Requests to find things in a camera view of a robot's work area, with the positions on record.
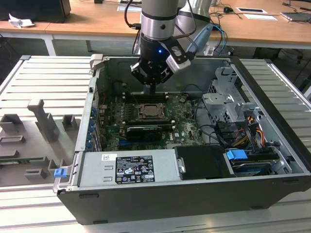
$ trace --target blue cable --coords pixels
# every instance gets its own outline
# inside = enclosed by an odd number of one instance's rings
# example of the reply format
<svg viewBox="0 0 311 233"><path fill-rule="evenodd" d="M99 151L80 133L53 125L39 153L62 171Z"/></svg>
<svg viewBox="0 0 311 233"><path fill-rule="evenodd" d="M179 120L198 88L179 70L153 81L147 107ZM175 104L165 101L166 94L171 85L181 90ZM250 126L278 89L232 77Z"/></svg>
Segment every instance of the blue cable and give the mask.
<svg viewBox="0 0 311 233"><path fill-rule="evenodd" d="M213 25L214 25L215 28L217 28L217 29L220 31L220 33L222 34L223 39L224 39L222 50L221 50L220 53L219 53L219 56L220 56L220 54L222 53L222 51L223 51L224 48L225 48L225 34L224 34L223 30L221 30L221 29L220 29L219 27L217 27L215 24L213 24Z"/></svg>

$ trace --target blue tab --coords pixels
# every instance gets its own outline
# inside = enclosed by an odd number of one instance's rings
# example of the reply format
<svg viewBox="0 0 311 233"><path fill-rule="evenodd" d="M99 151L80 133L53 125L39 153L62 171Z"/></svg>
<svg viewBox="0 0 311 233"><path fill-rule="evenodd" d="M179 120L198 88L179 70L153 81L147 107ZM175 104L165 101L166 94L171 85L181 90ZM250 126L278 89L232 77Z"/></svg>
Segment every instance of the blue tab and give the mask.
<svg viewBox="0 0 311 233"><path fill-rule="evenodd" d="M54 172L55 178L64 178L67 177L67 168L57 168Z"/></svg>
<svg viewBox="0 0 311 233"><path fill-rule="evenodd" d="M227 152L228 159L248 159L244 150L229 150Z"/></svg>

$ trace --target motherboard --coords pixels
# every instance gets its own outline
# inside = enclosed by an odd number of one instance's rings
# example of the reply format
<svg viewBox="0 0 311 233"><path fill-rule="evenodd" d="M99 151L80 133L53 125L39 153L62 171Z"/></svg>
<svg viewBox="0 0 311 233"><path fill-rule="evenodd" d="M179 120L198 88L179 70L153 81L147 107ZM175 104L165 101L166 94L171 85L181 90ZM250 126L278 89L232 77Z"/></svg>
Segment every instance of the motherboard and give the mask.
<svg viewBox="0 0 311 233"><path fill-rule="evenodd" d="M99 106L104 151L173 149L203 145L194 100L182 94L123 95Z"/></svg>

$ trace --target label sticker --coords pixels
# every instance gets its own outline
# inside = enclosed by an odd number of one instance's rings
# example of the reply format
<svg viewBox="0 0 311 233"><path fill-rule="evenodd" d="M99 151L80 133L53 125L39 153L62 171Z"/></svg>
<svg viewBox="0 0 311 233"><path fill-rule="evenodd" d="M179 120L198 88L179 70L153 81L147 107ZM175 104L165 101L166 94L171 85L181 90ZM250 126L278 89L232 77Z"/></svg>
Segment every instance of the label sticker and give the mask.
<svg viewBox="0 0 311 233"><path fill-rule="evenodd" d="M102 161L115 161L118 154L102 154Z"/></svg>
<svg viewBox="0 0 311 233"><path fill-rule="evenodd" d="M155 182L152 156L116 157L116 183Z"/></svg>

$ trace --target white crumpled paper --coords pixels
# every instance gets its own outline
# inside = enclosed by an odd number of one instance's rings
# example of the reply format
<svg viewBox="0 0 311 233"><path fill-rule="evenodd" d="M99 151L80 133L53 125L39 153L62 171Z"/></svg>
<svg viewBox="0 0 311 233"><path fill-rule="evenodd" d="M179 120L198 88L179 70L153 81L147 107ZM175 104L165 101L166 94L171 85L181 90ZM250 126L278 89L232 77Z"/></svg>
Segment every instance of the white crumpled paper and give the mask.
<svg viewBox="0 0 311 233"><path fill-rule="evenodd" d="M35 24L33 24L33 22L30 19L15 18L15 17L11 16L11 14L9 14L9 16L10 16L9 22L14 27L17 27L19 29L21 29L22 27L31 27L31 26L35 25Z"/></svg>

